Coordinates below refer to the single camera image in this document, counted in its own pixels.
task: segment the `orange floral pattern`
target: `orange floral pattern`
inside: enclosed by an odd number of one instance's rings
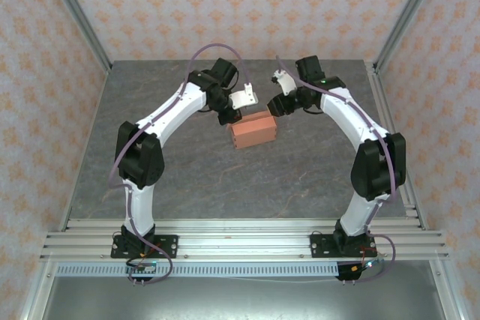
[[[109,58],[190,58],[223,42],[245,58],[373,61],[407,0],[80,0]],[[231,55],[224,49],[203,58]]]
[[[0,24],[0,308],[2,319],[19,319],[104,72],[62,0],[0,0]]]
[[[430,226],[480,314],[480,0],[424,0],[382,72]]]

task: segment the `wallpaper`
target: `wallpaper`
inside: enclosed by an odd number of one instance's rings
[[[427,221],[447,229],[480,316],[480,0],[424,0],[381,76]]]
[[[79,0],[110,60],[379,55],[407,0]],[[224,49],[203,58],[231,55]]]
[[[57,229],[104,72],[62,0],[0,0],[0,308],[18,319]]]

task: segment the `orange block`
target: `orange block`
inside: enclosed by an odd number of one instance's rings
[[[246,115],[231,128],[235,149],[272,142],[277,138],[277,122],[268,110]]]

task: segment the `black motor joint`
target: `black motor joint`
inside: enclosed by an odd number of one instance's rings
[[[298,76],[304,82],[317,88],[329,90],[333,88],[345,88],[337,76],[325,77],[320,62],[316,55],[308,56],[295,62]],[[277,78],[271,78],[272,82],[277,83]],[[297,109],[308,109],[315,106],[320,109],[322,94],[313,89],[301,86],[288,95],[279,94],[268,103],[268,110],[273,116],[283,116],[292,114]]]
[[[232,124],[242,119],[240,110],[234,109],[228,88],[233,77],[238,72],[235,65],[219,58],[211,69],[194,70],[189,74],[188,81],[198,85],[207,95],[207,105],[218,113],[220,125]]]

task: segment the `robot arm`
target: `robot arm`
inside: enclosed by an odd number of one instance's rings
[[[121,159],[118,165],[119,174],[124,184],[131,186],[131,215],[137,231],[147,240],[155,233],[152,203],[155,183],[165,168],[162,148],[172,133],[206,105],[218,113],[218,120],[223,125],[242,119],[240,108],[258,103],[251,84],[245,84],[243,91],[231,94],[227,87],[236,72],[233,64],[219,58],[211,70],[195,70],[190,73],[180,101],[162,118],[151,124]],[[181,89],[182,87],[162,106],[136,124],[126,121],[120,126],[116,156],[139,129],[152,123],[156,116],[180,97]],[[128,215],[121,233],[126,241],[130,242],[131,247],[138,247],[139,253],[143,251],[143,244],[135,236]]]
[[[296,109],[316,106],[338,124],[352,143],[357,152],[350,176],[354,194],[346,213],[338,220],[333,235],[340,254],[351,256],[357,252],[359,244],[370,243],[365,234],[369,222],[390,192],[385,155],[372,128],[387,144],[394,165],[396,187],[405,182],[405,139],[399,133],[391,135],[372,120],[353,100],[339,78],[325,77],[316,56],[303,58],[295,64],[300,78],[305,82],[346,99],[342,101],[334,95],[321,94],[306,87],[297,88],[291,76],[285,71],[277,71],[272,81],[280,85],[282,93],[268,103],[268,108],[274,116],[282,116],[291,114]],[[372,128],[366,125],[364,119],[348,103],[354,103],[360,109]]]

